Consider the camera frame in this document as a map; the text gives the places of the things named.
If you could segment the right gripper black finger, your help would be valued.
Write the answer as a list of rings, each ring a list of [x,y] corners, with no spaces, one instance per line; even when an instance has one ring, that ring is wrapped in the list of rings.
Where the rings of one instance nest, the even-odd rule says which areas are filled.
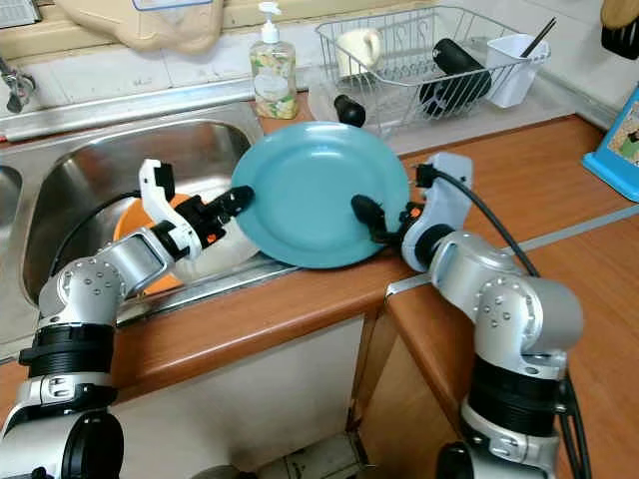
[[[389,242],[389,229],[386,227],[386,212],[371,197],[355,195],[350,200],[356,219],[364,225],[373,242]]]

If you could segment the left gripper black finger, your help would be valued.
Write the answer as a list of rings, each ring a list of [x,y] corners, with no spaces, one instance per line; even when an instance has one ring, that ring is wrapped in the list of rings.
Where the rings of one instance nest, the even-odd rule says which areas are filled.
[[[236,218],[252,204],[254,197],[255,189],[251,186],[232,187],[215,197],[212,210],[218,218]]]

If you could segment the teal dinner plate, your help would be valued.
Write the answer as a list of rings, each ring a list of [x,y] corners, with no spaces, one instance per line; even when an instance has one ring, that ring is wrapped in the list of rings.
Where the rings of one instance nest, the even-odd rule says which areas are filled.
[[[379,252],[356,218],[352,197],[369,197],[400,228],[409,179],[398,155],[374,133],[334,122],[304,122],[266,134],[241,156],[230,183],[253,199],[237,223],[259,250],[296,267],[347,267]]]

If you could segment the small black round cap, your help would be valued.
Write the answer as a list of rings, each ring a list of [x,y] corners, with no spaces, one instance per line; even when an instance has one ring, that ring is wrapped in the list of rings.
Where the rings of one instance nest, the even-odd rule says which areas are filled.
[[[333,101],[334,113],[339,123],[351,125],[352,127],[363,128],[368,114],[364,105],[352,99],[349,95],[338,95]]]

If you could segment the soap pump bottle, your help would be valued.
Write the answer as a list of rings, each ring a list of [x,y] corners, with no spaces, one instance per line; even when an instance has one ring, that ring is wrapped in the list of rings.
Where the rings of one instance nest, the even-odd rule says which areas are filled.
[[[259,10],[265,23],[260,40],[250,49],[255,111],[261,118],[291,120],[298,110],[296,46],[282,40],[274,23],[274,17],[282,14],[279,3],[264,1]]]

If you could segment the cream mug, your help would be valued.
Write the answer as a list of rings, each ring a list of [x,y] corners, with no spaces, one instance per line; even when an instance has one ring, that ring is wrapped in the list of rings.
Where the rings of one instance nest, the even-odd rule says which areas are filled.
[[[377,65],[382,55],[378,29],[351,29],[337,38],[337,57],[340,78],[360,76]]]

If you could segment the black bottle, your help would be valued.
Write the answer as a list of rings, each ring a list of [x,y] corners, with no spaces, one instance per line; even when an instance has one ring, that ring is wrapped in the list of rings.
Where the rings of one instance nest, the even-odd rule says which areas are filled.
[[[428,116],[466,108],[491,91],[492,74],[451,38],[435,42],[432,58],[444,76],[419,88],[421,110]]]

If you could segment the white cabinet panel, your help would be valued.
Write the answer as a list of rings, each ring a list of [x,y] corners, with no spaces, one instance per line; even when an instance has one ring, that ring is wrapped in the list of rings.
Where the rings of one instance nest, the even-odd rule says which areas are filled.
[[[113,407],[122,479],[256,470],[346,428],[363,316]]]

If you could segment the grey drain tray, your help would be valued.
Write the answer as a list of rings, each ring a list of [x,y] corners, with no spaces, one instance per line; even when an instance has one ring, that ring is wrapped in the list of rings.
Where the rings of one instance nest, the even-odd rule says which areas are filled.
[[[346,95],[363,106],[363,127],[389,140],[424,128],[493,127],[496,131],[544,122],[570,115],[569,106],[556,99],[547,88],[534,84],[519,104],[499,108],[488,97],[480,96],[460,108],[430,114],[421,104],[416,87],[388,84],[335,84],[318,81],[310,87],[306,110],[319,122],[337,122],[336,99]]]

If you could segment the white utensil holder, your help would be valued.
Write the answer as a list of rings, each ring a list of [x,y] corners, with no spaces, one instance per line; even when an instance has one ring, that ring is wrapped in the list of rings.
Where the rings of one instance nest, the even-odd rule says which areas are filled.
[[[492,88],[485,99],[497,108],[512,108],[523,102],[540,65],[547,63],[551,49],[546,40],[523,55],[534,40],[533,35],[514,33],[487,42],[484,67],[491,70]]]

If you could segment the brown wooden cabinet door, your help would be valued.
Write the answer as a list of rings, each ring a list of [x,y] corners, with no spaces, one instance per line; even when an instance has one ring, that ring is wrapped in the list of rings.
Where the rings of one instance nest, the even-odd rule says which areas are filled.
[[[363,451],[360,479],[435,479],[439,450],[457,439],[387,314],[364,324],[347,430]]]

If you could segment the beige plastic board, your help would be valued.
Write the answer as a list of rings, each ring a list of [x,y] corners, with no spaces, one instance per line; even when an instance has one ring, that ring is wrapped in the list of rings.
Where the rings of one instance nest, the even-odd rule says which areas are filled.
[[[54,0],[74,23],[136,51],[200,54],[221,37],[225,0],[160,12],[138,12],[132,0]]]

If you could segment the metal faucet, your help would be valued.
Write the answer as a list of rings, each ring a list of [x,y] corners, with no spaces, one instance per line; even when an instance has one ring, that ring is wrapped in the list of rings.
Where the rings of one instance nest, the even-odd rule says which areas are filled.
[[[0,59],[0,72],[3,83],[10,91],[6,110],[13,114],[22,113],[29,102],[29,95],[35,91],[35,81],[22,70],[10,67],[3,58]]]

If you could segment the blue plastic box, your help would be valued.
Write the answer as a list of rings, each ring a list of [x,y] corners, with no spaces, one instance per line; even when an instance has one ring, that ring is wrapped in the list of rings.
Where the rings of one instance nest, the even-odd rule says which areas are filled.
[[[639,83],[613,120],[597,150],[581,161],[588,172],[639,204]]]

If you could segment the white slatted vent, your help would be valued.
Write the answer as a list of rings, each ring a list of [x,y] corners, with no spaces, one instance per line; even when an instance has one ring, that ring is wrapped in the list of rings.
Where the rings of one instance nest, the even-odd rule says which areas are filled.
[[[0,0],[0,28],[32,26],[40,19],[37,0]]]

